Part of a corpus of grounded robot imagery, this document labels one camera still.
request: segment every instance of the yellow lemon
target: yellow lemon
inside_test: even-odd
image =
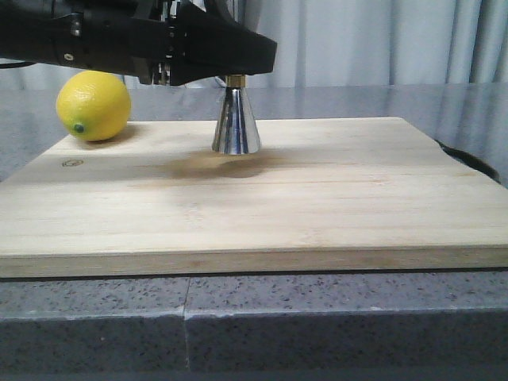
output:
[[[82,71],[63,85],[56,113],[65,128],[79,139],[110,139],[123,130],[130,115],[125,84],[112,74]]]

